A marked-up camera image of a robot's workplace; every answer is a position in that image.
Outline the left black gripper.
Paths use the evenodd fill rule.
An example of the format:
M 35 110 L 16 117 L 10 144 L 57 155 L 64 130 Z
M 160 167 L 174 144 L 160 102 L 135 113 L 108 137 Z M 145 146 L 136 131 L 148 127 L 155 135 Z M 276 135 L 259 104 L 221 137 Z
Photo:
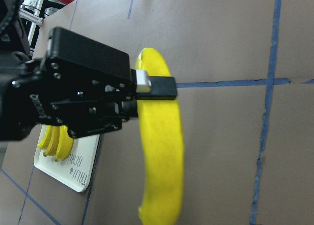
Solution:
M 0 51 L 0 138 L 25 139 L 37 124 L 72 138 L 121 129 L 135 96 L 129 55 L 70 30 L 51 30 L 43 58 Z

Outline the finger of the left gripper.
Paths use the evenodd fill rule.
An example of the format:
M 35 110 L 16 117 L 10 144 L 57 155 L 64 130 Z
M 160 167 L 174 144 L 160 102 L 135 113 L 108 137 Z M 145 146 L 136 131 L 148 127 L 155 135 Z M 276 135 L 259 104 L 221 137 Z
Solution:
M 137 100 L 175 100 L 177 86 L 174 77 L 149 76 L 146 70 L 134 70 Z

